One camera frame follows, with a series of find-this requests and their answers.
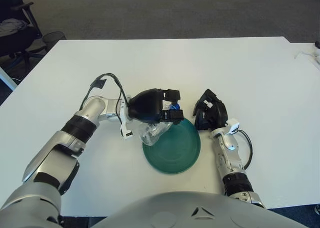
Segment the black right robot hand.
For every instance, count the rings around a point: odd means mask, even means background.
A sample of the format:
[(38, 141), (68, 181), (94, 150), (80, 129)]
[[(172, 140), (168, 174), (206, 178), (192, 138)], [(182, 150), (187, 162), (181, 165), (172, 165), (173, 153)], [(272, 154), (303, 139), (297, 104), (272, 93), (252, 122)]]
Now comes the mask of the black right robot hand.
[(224, 103), (210, 89), (206, 89), (193, 109), (196, 130), (215, 130), (225, 126), (228, 113)]

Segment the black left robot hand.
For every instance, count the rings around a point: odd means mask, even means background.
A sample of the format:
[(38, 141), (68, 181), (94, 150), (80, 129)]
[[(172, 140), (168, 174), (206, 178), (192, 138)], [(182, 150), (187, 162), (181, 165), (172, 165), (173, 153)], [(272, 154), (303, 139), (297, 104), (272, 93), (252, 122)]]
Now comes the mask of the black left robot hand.
[(144, 123), (158, 124), (171, 122), (179, 124), (184, 120), (183, 110), (180, 109), (178, 90), (149, 89), (130, 98), (128, 116)]

